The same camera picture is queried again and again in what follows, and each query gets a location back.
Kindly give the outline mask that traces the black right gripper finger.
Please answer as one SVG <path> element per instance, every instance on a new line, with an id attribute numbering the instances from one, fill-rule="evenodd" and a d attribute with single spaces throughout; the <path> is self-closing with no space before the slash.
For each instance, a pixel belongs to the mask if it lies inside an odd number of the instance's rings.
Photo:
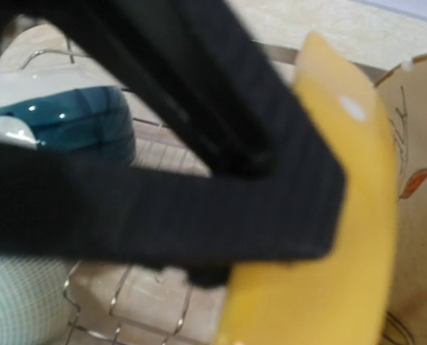
<path id="1" fill-rule="evenodd" d="M 0 144 L 0 254 L 187 270 L 203 287 L 239 262 L 325 256 L 306 212 L 345 172 L 225 1 L 0 1 L 0 43 L 41 17 L 134 91 L 212 176 Z"/>

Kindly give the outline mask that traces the cream bird pattern plate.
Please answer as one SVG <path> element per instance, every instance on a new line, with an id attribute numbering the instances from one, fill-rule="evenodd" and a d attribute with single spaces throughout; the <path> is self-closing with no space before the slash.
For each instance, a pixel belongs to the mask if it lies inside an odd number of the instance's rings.
<path id="1" fill-rule="evenodd" d="M 398 245 L 381 344 L 427 344 L 427 54 L 378 80 L 398 161 Z"/>

